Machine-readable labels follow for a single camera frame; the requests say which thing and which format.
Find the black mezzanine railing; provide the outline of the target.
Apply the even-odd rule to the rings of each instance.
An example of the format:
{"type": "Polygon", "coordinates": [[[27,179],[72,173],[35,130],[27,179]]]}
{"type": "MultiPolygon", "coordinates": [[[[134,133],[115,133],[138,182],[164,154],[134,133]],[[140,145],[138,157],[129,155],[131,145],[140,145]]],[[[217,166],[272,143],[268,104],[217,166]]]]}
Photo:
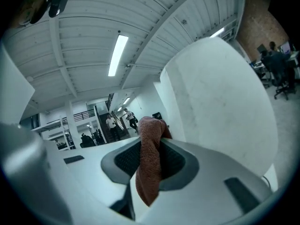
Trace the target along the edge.
{"type": "Polygon", "coordinates": [[[93,109],[74,114],[75,122],[92,118],[92,117],[95,117],[95,112],[93,109]]]}

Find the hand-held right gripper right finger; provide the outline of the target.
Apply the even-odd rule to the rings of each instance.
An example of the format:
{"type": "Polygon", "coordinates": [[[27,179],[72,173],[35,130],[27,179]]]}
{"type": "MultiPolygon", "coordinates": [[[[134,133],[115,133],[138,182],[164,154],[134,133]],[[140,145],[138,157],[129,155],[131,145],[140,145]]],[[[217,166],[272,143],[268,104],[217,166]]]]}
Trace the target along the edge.
{"type": "Polygon", "coordinates": [[[142,225],[223,225],[272,194],[259,176],[221,152],[173,139],[161,143],[185,163],[161,181],[158,197],[139,218],[142,225]]]}

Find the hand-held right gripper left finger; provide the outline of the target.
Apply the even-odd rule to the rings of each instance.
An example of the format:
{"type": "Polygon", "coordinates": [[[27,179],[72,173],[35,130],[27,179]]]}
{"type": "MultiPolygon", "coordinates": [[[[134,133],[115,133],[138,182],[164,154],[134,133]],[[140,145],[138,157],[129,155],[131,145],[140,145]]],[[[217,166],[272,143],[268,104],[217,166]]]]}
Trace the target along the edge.
{"type": "Polygon", "coordinates": [[[102,158],[107,153],[137,140],[137,137],[133,137],[105,145],[65,151],[59,151],[54,142],[47,141],[46,150],[50,160],[55,164],[61,161],[86,191],[109,207],[122,198],[125,186],[114,183],[107,177],[101,168],[102,158]]]}

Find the white board panel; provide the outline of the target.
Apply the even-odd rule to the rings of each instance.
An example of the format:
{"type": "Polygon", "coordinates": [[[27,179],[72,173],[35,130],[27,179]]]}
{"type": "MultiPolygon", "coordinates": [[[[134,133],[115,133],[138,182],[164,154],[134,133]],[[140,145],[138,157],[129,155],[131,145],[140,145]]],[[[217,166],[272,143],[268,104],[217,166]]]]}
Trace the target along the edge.
{"type": "Polygon", "coordinates": [[[200,39],[160,75],[173,139],[224,153],[263,176],[278,150],[269,96],[244,58],[224,40],[200,39]]]}

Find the black staircase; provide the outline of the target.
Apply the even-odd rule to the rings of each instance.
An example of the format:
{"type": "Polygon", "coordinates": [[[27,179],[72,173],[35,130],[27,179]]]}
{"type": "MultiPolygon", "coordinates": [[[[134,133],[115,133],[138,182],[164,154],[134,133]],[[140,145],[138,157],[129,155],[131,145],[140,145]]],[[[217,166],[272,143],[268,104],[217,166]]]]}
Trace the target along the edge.
{"type": "Polygon", "coordinates": [[[96,103],[95,105],[97,118],[101,127],[103,137],[106,139],[106,143],[112,143],[130,138],[128,129],[126,128],[124,122],[116,116],[114,111],[109,112],[113,96],[114,94],[111,93],[107,98],[104,98],[104,101],[96,103]],[[110,115],[112,121],[114,122],[113,131],[111,131],[109,123],[106,122],[106,120],[108,119],[108,115],[110,115]]]}

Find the long ceiling light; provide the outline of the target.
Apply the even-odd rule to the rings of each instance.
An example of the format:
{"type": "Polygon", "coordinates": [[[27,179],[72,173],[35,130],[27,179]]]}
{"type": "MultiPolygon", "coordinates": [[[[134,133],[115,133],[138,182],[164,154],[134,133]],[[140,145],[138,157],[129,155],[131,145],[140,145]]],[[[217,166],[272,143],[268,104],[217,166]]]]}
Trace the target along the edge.
{"type": "Polygon", "coordinates": [[[128,41],[128,37],[124,36],[124,35],[118,35],[114,50],[113,50],[113,54],[112,54],[112,58],[111,58],[111,62],[110,62],[110,66],[109,66],[109,71],[108,71],[108,76],[115,76],[120,59],[122,57],[122,54],[124,52],[125,46],[127,44],[128,41]]]}
{"type": "Polygon", "coordinates": [[[222,33],[224,32],[224,30],[225,30],[224,27],[221,28],[221,29],[219,29],[218,31],[216,31],[215,33],[213,33],[213,34],[210,36],[210,38],[214,38],[214,37],[219,36],[220,34],[222,34],[222,33]]]}

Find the reddish brown cloth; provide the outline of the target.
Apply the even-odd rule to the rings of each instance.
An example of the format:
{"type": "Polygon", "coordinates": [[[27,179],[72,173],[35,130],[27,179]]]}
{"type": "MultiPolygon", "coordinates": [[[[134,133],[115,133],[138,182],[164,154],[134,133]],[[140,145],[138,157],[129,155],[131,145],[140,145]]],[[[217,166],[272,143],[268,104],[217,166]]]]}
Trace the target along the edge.
{"type": "Polygon", "coordinates": [[[160,140],[171,139],[164,120],[145,116],[139,121],[141,139],[140,165],[136,170],[135,186],[141,200],[149,207],[157,198],[162,180],[160,165],[160,140]]]}

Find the white shelf rack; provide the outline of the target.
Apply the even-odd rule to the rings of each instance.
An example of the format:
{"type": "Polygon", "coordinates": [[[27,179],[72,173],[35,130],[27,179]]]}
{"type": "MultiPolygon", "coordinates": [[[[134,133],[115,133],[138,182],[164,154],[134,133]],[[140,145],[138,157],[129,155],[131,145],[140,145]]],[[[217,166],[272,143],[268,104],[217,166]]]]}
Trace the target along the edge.
{"type": "Polygon", "coordinates": [[[32,129],[32,131],[39,134],[44,140],[54,142],[60,151],[76,148],[69,131],[67,118],[60,117],[58,120],[48,122],[32,129]]]}

